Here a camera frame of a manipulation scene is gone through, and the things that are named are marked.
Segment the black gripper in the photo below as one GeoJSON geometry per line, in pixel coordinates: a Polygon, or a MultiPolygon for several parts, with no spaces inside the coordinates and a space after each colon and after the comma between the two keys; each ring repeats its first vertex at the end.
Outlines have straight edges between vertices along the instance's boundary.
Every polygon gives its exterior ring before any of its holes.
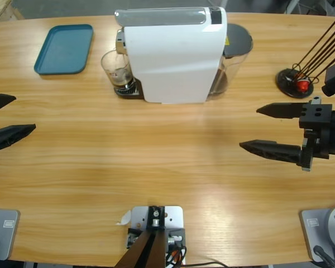
{"type": "Polygon", "coordinates": [[[294,163],[311,171],[313,159],[328,159],[335,155],[335,110],[332,104],[322,104],[320,97],[307,103],[270,103],[256,110],[273,118],[299,118],[304,130],[302,147],[275,141],[251,140],[240,147],[265,159],[294,163]]]}

